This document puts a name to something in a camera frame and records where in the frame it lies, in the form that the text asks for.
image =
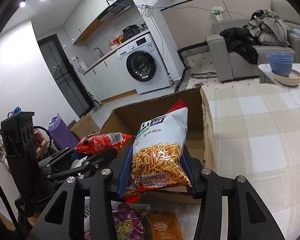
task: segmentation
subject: blue bowl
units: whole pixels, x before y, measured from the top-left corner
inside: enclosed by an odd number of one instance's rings
[[[287,60],[287,59],[293,59],[293,57],[289,54],[284,54],[284,53],[271,53],[267,55],[267,59]]]
[[[287,77],[290,75],[291,71],[292,71],[292,65],[293,65],[293,61],[292,62],[276,62],[276,61],[272,61],[269,60],[269,64],[270,67],[272,69],[272,72],[274,74],[277,74],[279,76],[283,76],[283,77]]]
[[[287,59],[287,60],[276,60],[276,59],[267,59],[268,61],[271,62],[277,62],[277,63],[290,63],[293,62],[293,58],[292,59]]]

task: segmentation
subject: wooden countertop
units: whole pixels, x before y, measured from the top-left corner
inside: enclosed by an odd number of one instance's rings
[[[114,50],[109,51],[107,54],[105,54],[103,57],[101,57],[100,59],[98,59],[95,63],[93,63],[83,74],[87,74],[90,70],[92,70],[95,66],[97,66],[99,63],[103,62],[105,59],[109,58],[111,55],[113,55],[114,53],[117,52],[118,49],[120,49],[122,46],[127,45],[129,42],[134,41],[135,39],[150,33],[149,30],[143,31],[139,34],[137,34],[136,36],[133,36],[132,38],[126,40],[124,43],[120,44],[118,47],[116,47]]]

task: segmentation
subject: blue cable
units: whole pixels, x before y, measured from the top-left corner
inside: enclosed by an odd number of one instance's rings
[[[114,4],[117,4],[117,5],[122,5],[122,6],[125,6],[125,7],[137,7],[139,9],[146,9],[146,8],[151,8],[151,9],[165,9],[165,8],[172,8],[172,9],[186,9],[186,8],[194,8],[194,9],[200,9],[200,10],[204,10],[204,11],[210,11],[212,12],[213,10],[211,9],[204,9],[204,8],[200,8],[200,7],[195,7],[195,6],[185,6],[185,7],[176,7],[176,6],[165,6],[165,7],[151,7],[151,6],[148,6],[148,5],[124,5],[124,4],[120,4],[120,3],[116,3],[114,2],[113,0],[107,0],[108,2],[113,2]],[[239,15],[242,15],[244,17],[247,17],[247,18],[250,18],[242,13],[235,13],[235,12],[231,12],[231,11],[228,11],[228,10],[224,10],[225,12],[228,12],[228,13],[234,13],[234,14],[239,14]]]

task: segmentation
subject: washing machine door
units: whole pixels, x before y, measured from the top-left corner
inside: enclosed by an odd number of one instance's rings
[[[155,75],[156,69],[154,58],[147,52],[135,51],[127,58],[127,70],[135,80],[141,82],[151,80]]]

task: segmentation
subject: beige plate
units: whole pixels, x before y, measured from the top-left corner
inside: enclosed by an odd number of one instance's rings
[[[279,76],[277,74],[274,74],[273,72],[272,72],[272,76],[275,78],[275,80],[280,79],[282,81],[287,81],[287,82],[297,82],[297,83],[300,82],[300,73],[294,69],[292,69],[288,77]]]
[[[284,79],[277,78],[276,76],[273,76],[273,78],[274,78],[274,80],[276,80],[280,84],[290,86],[290,87],[295,87],[295,86],[299,85],[299,83],[300,83],[300,80],[299,80],[299,82],[291,82],[289,80],[284,80]]]

